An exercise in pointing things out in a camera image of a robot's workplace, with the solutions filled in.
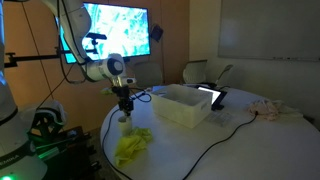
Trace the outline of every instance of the yellow rag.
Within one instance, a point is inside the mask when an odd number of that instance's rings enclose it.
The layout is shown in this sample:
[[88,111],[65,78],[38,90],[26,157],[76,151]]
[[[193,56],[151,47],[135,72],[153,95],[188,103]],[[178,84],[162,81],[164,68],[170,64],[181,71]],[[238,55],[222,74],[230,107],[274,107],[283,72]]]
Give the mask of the yellow rag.
[[137,152],[147,148],[147,142],[152,140],[152,133],[149,128],[134,128],[129,136],[119,139],[115,161],[116,166],[123,167],[135,158]]

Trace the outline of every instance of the white plastic bin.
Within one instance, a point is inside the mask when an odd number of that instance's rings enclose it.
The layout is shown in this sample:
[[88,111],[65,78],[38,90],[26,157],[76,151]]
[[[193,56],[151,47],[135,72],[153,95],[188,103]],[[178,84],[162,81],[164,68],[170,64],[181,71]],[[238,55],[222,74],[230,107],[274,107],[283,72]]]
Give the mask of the white plastic bin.
[[211,92],[171,84],[150,94],[154,113],[189,128],[211,112]]

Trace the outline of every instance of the white table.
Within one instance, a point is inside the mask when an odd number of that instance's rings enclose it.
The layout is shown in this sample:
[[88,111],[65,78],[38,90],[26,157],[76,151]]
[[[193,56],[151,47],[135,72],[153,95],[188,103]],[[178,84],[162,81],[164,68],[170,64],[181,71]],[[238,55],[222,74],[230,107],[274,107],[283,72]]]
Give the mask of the white table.
[[[253,118],[246,108],[258,99],[263,98],[229,89],[222,104],[223,111],[232,114],[231,120],[224,127],[204,120],[193,129],[154,114],[151,102],[136,100],[133,125],[150,128],[154,139],[132,163],[120,170],[137,180],[182,179],[210,145],[225,139],[238,125]],[[106,117],[101,138],[111,113],[117,108]],[[114,115],[104,143],[111,162],[120,137],[117,127],[120,116],[122,112]],[[281,117],[272,122],[257,118],[240,128],[230,140],[209,150],[188,179],[320,179],[320,133],[301,117]]]

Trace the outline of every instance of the whiteboard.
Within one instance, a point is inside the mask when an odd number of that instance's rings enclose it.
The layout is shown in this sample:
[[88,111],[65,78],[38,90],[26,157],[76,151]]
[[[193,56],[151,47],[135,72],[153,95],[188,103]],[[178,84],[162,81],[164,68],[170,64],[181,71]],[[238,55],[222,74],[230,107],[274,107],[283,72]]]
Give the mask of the whiteboard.
[[320,0],[222,0],[219,57],[320,60]]

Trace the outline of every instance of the monitor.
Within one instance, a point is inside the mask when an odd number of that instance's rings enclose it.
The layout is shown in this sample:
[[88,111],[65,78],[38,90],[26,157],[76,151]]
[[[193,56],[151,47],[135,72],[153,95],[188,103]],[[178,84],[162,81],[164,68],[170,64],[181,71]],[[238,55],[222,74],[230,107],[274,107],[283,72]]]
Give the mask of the monitor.
[[[150,55],[148,10],[146,8],[124,7],[105,4],[84,3],[92,20],[91,33],[104,34],[106,40],[97,39],[95,53],[87,53],[92,60],[106,59],[110,53],[119,53],[124,58]],[[62,50],[68,45],[60,33]],[[92,50],[91,38],[82,41],[85,50]],[[71,53],[66,53],[67,63],[76,62]]]

